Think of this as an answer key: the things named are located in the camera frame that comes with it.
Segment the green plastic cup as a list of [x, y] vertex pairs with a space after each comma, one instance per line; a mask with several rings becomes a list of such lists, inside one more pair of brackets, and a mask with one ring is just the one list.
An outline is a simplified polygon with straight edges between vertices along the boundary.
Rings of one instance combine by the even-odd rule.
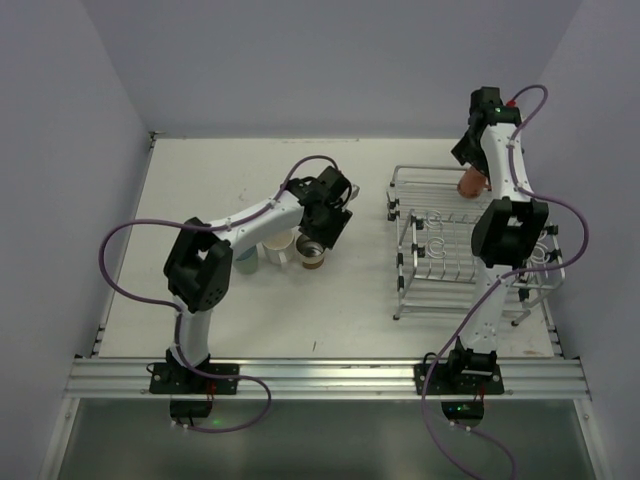
[[233, 266], [236, 271], [242, 275], [252, 275], [257, 272], [259, 268], [259, 256], [256, 246], [252, 246], [240, 256], [238, 256]]

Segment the pink mug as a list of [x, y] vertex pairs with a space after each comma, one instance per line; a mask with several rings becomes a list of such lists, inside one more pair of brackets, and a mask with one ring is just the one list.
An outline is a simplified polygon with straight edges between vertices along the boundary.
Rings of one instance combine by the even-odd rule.
[[458, 194], [465, 199], [477, 199], [484, 191], [491, 191], [488, 178], [474, 167], [469, 167], [457, 184]]

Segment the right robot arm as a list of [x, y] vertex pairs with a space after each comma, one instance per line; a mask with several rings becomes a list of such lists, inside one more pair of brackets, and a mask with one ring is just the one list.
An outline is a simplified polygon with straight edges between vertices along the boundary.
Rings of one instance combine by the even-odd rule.
[[518, 129], [520, 110], [505, 103], [497, 87], [471, 93], [468, 129], [452, 150], [491, 185], [492, 200], [476, 222], [471, 251], [479, 268], [469, 320], [457, 334], [443, 377], [457, 394], [502, 393], [497, 365], [498, 329], [509, 289], [531, 256], [549, 215], [535, 200], [524, 165]]

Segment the white ceramic mug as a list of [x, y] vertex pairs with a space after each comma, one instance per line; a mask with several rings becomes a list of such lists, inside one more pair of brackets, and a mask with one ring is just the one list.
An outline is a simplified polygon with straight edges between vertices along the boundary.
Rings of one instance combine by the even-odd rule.
[[292, 230], [282, 231], [262, 242], [266, 259], [274, 265], [284, 265], [295, 256], [295, 234]]

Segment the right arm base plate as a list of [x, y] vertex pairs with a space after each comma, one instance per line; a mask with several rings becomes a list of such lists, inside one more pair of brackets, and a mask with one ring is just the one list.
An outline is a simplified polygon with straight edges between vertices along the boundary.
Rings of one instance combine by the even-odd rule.
[[505, 387], [495, 352], [490, 354], [452, 351], [438, 361], [429, 377], [427, 395], [502, 395]]

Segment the metal dish rack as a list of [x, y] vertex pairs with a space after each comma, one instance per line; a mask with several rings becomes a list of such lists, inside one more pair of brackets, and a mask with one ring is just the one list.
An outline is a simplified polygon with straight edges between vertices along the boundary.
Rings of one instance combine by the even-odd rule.
[[[471, 249], [476, 223], [492, 196], [486, 188], [466, 199], [457, 191], [462, 167], [397, 165], [386, 191], [387, 218], [395, 225], [397, 307], [410, 314], [464, 317], [474, 302], [480, 267]], [[563, 262], [558, 227], [547, 221], [527, 268]], [[517, 326], [566, 279], [564, 268], [521, 274], [512, 284], [503, 318]]]

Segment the aluminium mounting rail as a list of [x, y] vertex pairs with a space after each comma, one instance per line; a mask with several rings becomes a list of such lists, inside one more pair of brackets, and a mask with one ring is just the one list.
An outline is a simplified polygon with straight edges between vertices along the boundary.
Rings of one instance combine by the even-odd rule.
[[[150, 358], [76, 359], [63, 389], [73, 399], [146, 399]], [[417, 359], [230, 359], [244, 376], [267, 384], [277, 400], [417, 400]], [[585, 400], [591, 397], [578, 360], [502, 359], [481, 386], [461, 386], [429, 400]]]

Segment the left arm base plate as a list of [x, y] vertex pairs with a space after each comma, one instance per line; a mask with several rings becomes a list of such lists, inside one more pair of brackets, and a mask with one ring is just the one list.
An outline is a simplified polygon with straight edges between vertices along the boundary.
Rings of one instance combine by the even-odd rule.
[[198, 368], [222, 379], [205, 378], [180, 364], [158, 362], [153, 364], [149, 392], [160, 395], [235, 395], [240, 373], [238, 364], [207, 363]]

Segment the beige brown cup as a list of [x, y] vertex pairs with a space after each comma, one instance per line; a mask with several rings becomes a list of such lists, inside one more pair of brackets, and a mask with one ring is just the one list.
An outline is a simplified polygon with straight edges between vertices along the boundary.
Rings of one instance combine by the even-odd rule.
[[296, 252], [303, 268], [315, 270], [325, 260], [325, 248], [306, 235], [300, 235], [295, 243]]

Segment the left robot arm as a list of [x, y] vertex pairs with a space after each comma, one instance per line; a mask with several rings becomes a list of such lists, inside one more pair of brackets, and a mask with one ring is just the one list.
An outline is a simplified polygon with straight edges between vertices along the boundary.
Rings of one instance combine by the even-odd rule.
[[225, 219], [188, 220], [164, 266], [168, 289], [179, 308], [170, 347], [174, 361], [188, 369], [210, 358], [212, 312], [229, 289], [235, 260], [293, 229], [326, 249], [333, 248], [352, 217], [348, 204], [358, 194], [358, 186], [328, 166], [317, 177], [286, 180], [273, 196]]

